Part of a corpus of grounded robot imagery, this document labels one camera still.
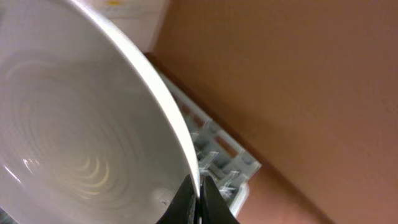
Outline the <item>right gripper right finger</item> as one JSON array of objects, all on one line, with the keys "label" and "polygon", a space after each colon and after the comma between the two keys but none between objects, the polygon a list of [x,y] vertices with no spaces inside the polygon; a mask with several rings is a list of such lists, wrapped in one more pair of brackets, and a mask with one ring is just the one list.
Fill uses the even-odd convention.
[{"label": "right gripper right finger", "polygon": [[200,205],[202,224],[239,224],[210,176],[203,177]]}]

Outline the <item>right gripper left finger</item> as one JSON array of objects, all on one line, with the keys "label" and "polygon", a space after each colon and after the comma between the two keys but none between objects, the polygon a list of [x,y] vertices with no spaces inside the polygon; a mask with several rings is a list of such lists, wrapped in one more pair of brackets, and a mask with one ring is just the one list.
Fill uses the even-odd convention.
[{"label": "right gripper left finger", "polygon": [[156,224],[194,224],[197,198],[189,175],[184,178],[168,209]]}]

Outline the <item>grey plate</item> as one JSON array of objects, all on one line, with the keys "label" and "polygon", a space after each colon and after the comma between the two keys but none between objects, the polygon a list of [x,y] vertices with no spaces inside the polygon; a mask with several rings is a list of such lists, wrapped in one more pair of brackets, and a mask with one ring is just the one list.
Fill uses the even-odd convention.
[{"label": "grey plate", "polygon": [[155,223],[184,180],[184,118],[134,43],[81,1],[1,2],[1,208],[18,223]]}]

